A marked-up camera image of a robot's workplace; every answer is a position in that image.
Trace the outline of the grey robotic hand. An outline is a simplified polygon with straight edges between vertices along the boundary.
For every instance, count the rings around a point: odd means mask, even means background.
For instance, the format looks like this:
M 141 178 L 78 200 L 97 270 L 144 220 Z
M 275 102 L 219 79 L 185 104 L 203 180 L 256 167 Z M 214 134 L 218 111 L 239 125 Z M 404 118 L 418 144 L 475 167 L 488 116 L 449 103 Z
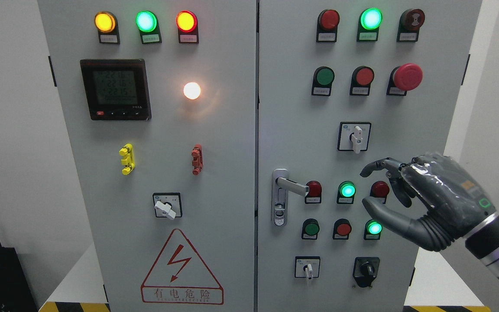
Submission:
M 373 197 L 362 200 L 364 208 L 384 228 L 422 249 L 444 250 L 496 212 L 485 190 L 448 156 L 427 153 L 409 163 L 387 157 L 370 162 L 360 175 L 367 177 L 382 169 L 387 170 L 400 203 L 410 207 L 412 198 L 417 197 L 427 207 L 427 214 L 412 219 Z

